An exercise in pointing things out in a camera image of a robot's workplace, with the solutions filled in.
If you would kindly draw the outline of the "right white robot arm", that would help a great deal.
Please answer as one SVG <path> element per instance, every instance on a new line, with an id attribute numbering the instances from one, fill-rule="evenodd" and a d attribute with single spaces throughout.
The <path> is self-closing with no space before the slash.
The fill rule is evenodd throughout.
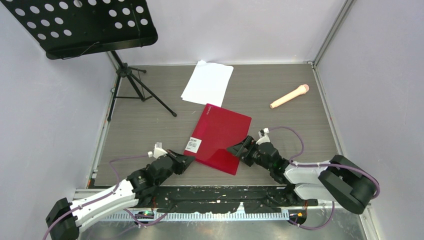
<path id="1" fill-rule="evenodd" d="M 360 215 L 381 191 L 374 177 L 343 155 L 311 163 L 285 159 L 265 133 L 258 140 L 248 135 L 226 150 L 248 166 L 261 166 L 275 182 L 285 185 L 285 198 L 291 205 L 303 200 L 332 201 Z"/>

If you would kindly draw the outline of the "beige toy microphone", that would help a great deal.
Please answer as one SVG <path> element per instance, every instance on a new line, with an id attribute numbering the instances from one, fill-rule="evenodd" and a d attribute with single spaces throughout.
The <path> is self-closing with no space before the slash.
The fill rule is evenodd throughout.
<path id="1" fill-rule="evenodd" d="M 298 88 L 296 88 L 295 90 L 287 93 L 286 95 L 280 97 L 279 99 L 275 100 L 274 102 L 272 102 L 269 107 L 271 109 L 277 108 L 281 105 L 283 105 L 286 102 L 291 101 L 292 99 L 304 95 L 309 91 L 310 87 L 307 84 L 302 84 L 300 85 Z"/>

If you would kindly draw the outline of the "black perforated music stand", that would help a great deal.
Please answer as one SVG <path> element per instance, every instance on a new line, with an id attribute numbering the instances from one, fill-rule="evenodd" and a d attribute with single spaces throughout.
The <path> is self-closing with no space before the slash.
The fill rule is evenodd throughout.
<path id="1" fill-rule="evenodd" d="M 122 80 L 144 102 L 156 94 L 138 77 L 119 50 L 155 44 L 159 35 L 145 0 L 4 0 L 4 7 L 29 32 L 50 60 L 109 53 L 116 62 L 116 79 L 109 90 L 107 119 L 111 120 Z"/>

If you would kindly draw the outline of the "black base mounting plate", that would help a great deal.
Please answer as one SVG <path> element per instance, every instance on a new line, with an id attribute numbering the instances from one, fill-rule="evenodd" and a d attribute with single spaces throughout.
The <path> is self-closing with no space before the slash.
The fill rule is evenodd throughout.
<path id="1" fill-rule="evenodd" d="M 317 206 L 317 199 L 303 200 L 292 186 L 159 186 L 137 208 L 160 213 L 277 213 L 282 207 Z"/>

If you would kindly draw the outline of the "red plastic folder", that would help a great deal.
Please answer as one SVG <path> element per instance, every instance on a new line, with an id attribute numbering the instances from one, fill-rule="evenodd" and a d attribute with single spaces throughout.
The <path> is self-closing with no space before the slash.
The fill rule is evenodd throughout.
<path id="1" fill-rule="evenodd" d="M 194 156 L 197 162 L 234 176 L 240 161 L 227 148 L 246 138 L 251 121 L 250 116 L 208 103 L 183 154 Z"/>

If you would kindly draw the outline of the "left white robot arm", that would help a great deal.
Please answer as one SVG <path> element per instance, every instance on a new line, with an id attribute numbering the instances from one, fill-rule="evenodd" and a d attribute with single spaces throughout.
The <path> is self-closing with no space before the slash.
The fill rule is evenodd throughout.
<path id="1" fill-rule="evenodd" d="M 48 226 L 43 238 L 76 240 L 80 233 L 102 218 L 120 210 L 136 206 L 148 207 L 154 194 L 173 174 L 181 175 L 195 161 L 194 156 L 156 147 L 147 153 L 155 160 L 132 172 L 127 178 L 101 192 L 69 202 L 58 200 L 46 217 Z"/>

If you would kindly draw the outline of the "white paper sheets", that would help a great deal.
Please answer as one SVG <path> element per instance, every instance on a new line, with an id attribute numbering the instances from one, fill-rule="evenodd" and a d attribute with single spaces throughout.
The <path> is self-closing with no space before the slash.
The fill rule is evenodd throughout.
<path id="1" fill-rule="evenodd" d="M 187 102 L 221 107 L 234 67 L 200 60 L 181 94 Z"/>

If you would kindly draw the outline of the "aluminium rail frame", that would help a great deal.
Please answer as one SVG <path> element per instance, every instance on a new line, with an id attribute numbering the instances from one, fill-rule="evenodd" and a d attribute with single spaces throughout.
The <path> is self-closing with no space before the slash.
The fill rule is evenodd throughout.
<path id="1" fill-rule="evenodd" d="M 99 193 L 104 189 L 77 189 L 75 191 L 73 200 L 80 200 L 85 197 L 90 197 L 91 195 Z M 286 221 L 289 220 L 289 211 L 294 212 L 295 210 L 302 210 L 301 206 L 296 206 L 293 208 L 289 207 L 279 207 L 279 210 L 271 213 L 246 213 L 244 208 L 244 203 L 241 202 L 238 207 L 235 208 L 234 212 L 227 213 L 168 213 L 161 222 L 212 222 L 212 221 Z M 308 207 L 308 213 L 312 213 L 312 210 L 318 209 L 319 212 L 325 212 L 326 210 L 332 209 L 332 204 L 330 201 L 318 201 L 317 206 Z M 153 220 L 158 219 L 163 216 L 163 212 L 157 212 L 154 210 L 154 219 L 139 219 L 140 221 L 152 222 Z M 100 221 L 134 221 L 134 219 L 124 210 L 115 211 L 109 215 L 103 217 Z"/>

